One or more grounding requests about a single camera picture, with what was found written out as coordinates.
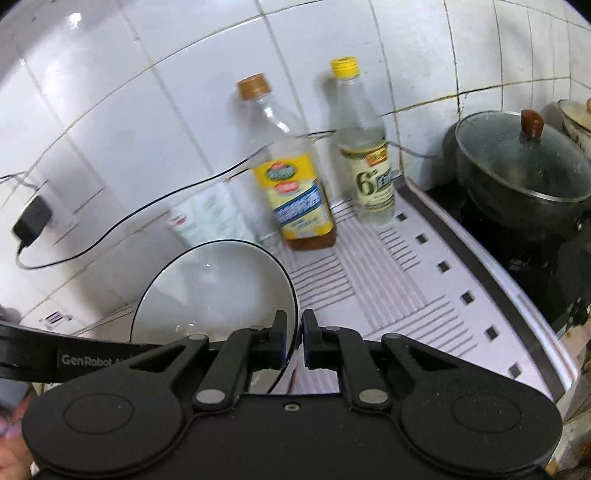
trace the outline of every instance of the green oval logo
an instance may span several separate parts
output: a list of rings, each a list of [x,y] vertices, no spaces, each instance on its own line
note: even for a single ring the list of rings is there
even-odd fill
[[[265,172],[265,177],[271,181],[289,180],[297,172],[295,165],[290,163],[275,162]]]

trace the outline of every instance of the brown lid knob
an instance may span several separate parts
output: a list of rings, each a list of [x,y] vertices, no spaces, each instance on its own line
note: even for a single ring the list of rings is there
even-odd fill
[[[521,131],[528,137],[539,138],[544,129],[544,118],[535,110],[521,111]]]
[[[263,73],[257,73],[252,77],[240,80],[236,86],[242,100],[252,100],[271,91]]]

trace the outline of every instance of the pot lid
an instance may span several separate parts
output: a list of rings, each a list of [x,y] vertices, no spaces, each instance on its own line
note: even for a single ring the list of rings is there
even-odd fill
[[[591,98],[587,100],[586,105],[574,100],[561,100],[558,102],[558,107],[566,118],[591,134]]]
[[[458,124],[456,139],[473,164],[514,190],[561,202],[591,194],[589,160],[537,112],[474,113]]]

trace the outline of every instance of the wall socket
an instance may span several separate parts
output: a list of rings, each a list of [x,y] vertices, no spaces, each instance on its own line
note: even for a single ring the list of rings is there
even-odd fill
[[[78,224],[78,219],[68,210],[61,197],[51,189],[49,182],[45,182],[35,196],[43,197],[51,208],[51,221],[43,229],[41,238],[47,238],[53,245]]]

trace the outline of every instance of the white plastic packet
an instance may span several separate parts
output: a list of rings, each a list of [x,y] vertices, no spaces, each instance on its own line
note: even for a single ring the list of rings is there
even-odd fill
[[[190,247],[220,239],[258,243],[224,183],[213,185],[173,207],[168,224]]]

